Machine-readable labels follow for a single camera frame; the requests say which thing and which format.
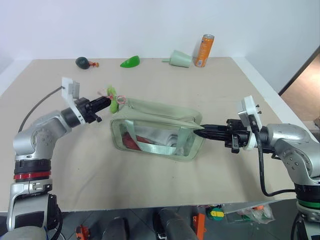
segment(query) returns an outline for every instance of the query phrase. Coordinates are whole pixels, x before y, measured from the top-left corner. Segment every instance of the orange soda can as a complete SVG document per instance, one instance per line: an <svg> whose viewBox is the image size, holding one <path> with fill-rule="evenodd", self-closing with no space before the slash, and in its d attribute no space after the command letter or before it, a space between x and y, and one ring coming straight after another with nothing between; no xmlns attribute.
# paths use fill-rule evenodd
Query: orange soda can
<svg viewBox="0 0 320 240"><path fill-rule="evenodd" d="M215 36L210 34L203 35L198 56L195 59L195 65L197 67L203 68L206 65L206 62L209 57L211 47L214 44L214 41L215 41Z"/></svg>

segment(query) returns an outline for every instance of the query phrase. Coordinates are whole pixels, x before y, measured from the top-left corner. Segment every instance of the white wall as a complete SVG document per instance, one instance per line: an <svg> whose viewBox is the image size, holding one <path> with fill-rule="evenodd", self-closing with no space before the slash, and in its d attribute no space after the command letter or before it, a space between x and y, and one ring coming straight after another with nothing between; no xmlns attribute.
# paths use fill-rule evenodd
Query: white wall
<svg viewBox="0 0 320 240"><path fill-rule="evenodd" d="M0 8L0 46L14 59L247 56L279 91L320 42L319 0L15 0Z"/></svg>

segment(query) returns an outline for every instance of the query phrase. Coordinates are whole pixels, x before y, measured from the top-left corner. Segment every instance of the tabletop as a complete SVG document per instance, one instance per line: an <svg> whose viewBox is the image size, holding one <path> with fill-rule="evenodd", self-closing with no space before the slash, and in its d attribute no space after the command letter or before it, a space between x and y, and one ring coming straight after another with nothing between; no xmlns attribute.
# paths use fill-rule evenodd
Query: tabletop
<svg viewBox="0 0 320 240"><path fill-rule="evenodd" d="M236 104L252 95L260 105L262 124L280 119L229 57L214 57L204 68L171 66L159 58L121 68L123 59L94 59L87 70L74 59L33 60L0 96L0 211L7 211L13 182L13 138L29 110L61 85L62 77L80 83L80 96L93 100L109 85L119 95L199 111L201 124L225 125L238 119ZM67 106L61 93L43 102L25 124ZM293 193L265 197L260 189L258 151L231 153L224 142L205 140L197 158L179 162L156 155L115 148L112 114L98 112L102 122L80 125L57 141L51 160L52 194L63 211L241 203L294 198ZM264 156L268 192L293 188L282 161Z"/></svg>

